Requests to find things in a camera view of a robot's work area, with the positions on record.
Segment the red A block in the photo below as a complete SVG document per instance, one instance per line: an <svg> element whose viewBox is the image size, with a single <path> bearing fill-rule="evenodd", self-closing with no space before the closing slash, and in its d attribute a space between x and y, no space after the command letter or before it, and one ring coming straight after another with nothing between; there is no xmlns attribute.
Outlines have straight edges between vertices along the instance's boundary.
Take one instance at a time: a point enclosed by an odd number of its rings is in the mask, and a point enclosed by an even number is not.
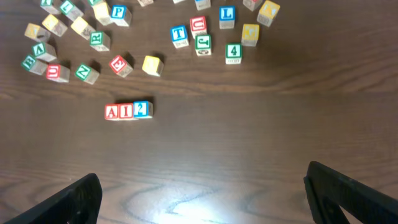
<svg viewBox="0 0 398 224"><path fill-rule="evenodd" d="M119 106L117 104L109 104L104 107L105 120L117 121L120 119Z"/></svg>

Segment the red I block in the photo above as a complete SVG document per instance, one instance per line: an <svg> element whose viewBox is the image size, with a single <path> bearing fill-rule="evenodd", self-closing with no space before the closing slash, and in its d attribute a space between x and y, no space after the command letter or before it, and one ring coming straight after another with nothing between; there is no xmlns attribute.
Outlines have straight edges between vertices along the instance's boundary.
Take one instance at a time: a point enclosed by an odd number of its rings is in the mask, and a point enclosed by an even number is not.
<svg viewBox="0 0 398 224"><path fill-rule="evenodd" d="M119 119L123 121L136 120L134 117L134 104L123 103L118 104L119 108Z"/></svg>

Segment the blue 2 block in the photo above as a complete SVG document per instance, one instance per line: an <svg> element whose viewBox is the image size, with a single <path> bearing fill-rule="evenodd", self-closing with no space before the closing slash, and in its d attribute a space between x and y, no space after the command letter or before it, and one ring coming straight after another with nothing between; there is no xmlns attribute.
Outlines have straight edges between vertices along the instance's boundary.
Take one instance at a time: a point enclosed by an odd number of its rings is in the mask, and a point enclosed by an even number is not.
<svg viewBox="0 0 398 224"><path fill-rule="evenodd" d="M136 119L153 118L153 104L150 101L135 101L133 103L133 116Z"/></svg>

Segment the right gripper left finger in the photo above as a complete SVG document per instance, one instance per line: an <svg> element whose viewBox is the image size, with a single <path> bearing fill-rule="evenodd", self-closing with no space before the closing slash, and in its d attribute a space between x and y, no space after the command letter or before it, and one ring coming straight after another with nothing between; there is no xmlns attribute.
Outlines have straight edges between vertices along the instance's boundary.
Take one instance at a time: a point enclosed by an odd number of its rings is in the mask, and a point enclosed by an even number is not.
<svg viewBox="0 0 398 224"><path fill-rule="evenodd" d="M98 176L90 173L6 224L96 224L102 196Z"/></svg>

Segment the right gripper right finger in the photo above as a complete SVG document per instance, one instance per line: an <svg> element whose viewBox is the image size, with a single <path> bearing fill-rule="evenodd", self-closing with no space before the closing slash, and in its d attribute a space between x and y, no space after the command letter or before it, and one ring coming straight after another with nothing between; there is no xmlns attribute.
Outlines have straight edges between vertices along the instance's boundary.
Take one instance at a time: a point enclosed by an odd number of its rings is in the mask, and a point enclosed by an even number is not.
<svg viewBox="0 0 398 224"><path fill-rule="evenodd" d="M397 223L397 200L317 161L303 178L316 224L348 223L346 210L361 223Z"/></svg>

